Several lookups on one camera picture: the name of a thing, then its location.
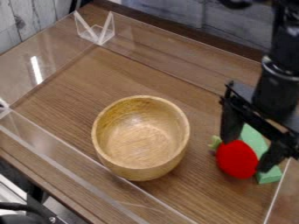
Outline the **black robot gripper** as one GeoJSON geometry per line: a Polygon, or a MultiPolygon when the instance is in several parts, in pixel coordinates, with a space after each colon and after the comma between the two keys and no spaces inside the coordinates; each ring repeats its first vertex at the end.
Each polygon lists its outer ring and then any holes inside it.
{"type": "Polygon", "coordinates": [[[244,124],[270,141],[258,159],[258,172],[268,172],[285,158],[299,159],[299,113],[294,110],[282,115],[261,110],[253,103],[253,88],[233,80],[225,84],[218,104],[218,133],[225,144],[238,138],[244,124]]]}

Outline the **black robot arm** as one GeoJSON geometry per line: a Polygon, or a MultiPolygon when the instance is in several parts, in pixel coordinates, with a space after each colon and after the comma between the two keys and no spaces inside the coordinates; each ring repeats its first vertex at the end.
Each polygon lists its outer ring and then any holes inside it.
{"type": "Polygon", "coordinates": [[[249,87],[229,81],[218,101],[221,140],[236,140],[249,125],[270,142],[257,162],[258,172],[268,172],[286,158],[299,160],[299,0],[218,0],[232,10],[265,1],[272,3],[274,18],[257,83],[249,87]]]}

